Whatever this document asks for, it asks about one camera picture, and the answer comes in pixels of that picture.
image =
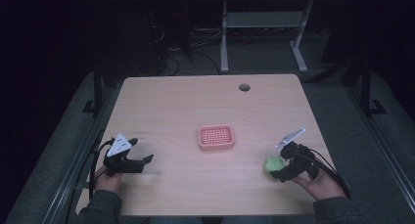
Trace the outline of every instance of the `desk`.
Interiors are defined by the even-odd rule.
[[[241,91],[248,84],[251,90]],[[202,152],[198,128],[230,124],[235,146]],[[130,159],[154,154],[142,174],[124,174],[121,215],[275,215],[312,213],[313,198],[262,170],[284,134],[331,162],[293,74],[137,77],[125,80],[103,142],[136,137]],[[98,160],[103,161],[104,153]],[[84,190],[76,211],[88,204]]]

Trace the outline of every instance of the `white table leg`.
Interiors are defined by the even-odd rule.
[[[300,25],[299,25],[299,34],[297,35],[296,39],[290,41],[291,50],[293,51],[294,58],[296,59],[297,65],[299,66],[299,70],[301,72],[307,72],[307,66],[305,65],[304,59],[302,58],[300,52],[300,43],[302,39],[302,35],[304,34],[305,26],[307,25],[308,17],[311,11],[313,0],[308,0],[305,6],[304,13],[302,14]]]
[[[224,1],[222,14],[222,43],[220,44],[220,71],[222,73],[227,73],[229,71],[228,50],[226,48],[226,29],[226,1]]]

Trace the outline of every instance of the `pink basket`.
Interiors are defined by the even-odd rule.
[[[199,148],[206,151],[231,149],[234,135],[230,125],[211,125],[199,129]]]

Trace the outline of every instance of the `metal rail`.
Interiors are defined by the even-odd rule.
[[[88,158],[90,147],[95,142],[96,135],[100,132],[102,125],[106,125],[108,123],[108,119],[104,117],[103,114],[110,111],[113,107],[109,99],[115,94],[116,92],[114,89],[111,89],[108,92],[106,96],[107,101],[105,101],[102,105],[102,110],[96,117],[92,118],[93,121],[90,123],[88,130],[85,132],[83,139],[79,143],[78,150],[70,163],[68,172],[58,187],[54,199],[51,202],[42,223],[58,223],[62,210],[64,209],[65,203],[70,195],[70,191],[76,185],[75,180],[78,173],[82,169],[81,165]]]
[[[347,93],[352,99],[352,103],[359,112],[364,123],[366,124],[369,131],[376,140],[376,143],[378,144],[379,149],[382,152],[382,155],[387,161],[387,167],[390,170],[394,181],[396,182],[397,186],[399,187],[400,191],[402,192],[403,196],[408,202],[410,208],[412,209],[412,212],[415,213],[415,189],[413,184],[409,181],[399,162],[394,157],[388,142],[382,136],[382,133],[379,130],[376,123],[373,121],[372,118],[369,118],[367,114],[364,112],[364,110],[360,107],[360,99],[357,96],[357,93],[350,88],[347,88]]]

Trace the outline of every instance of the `sleeve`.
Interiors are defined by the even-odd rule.
[[[317,224],[371,223],[347,198],[330,198],[314,203]]]
[[[121,205],[122,199],[115,193],[96,191],[88,206],[80,210],[75,223],[117,224]]]

